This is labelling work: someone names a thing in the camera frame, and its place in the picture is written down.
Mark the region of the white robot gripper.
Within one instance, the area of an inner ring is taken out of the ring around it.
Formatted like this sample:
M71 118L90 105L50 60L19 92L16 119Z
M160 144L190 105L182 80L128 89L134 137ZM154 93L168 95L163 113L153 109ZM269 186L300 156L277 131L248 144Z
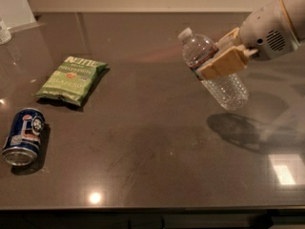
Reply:
M251 13L240 29L234 28L220 38L217 47L229 48L208 60L195 73L201 79L211 80L245 70L249 58L236 47L240 41L247 49L256 50L254 59L258 61L273 60L300 47L283 0L275 0Z

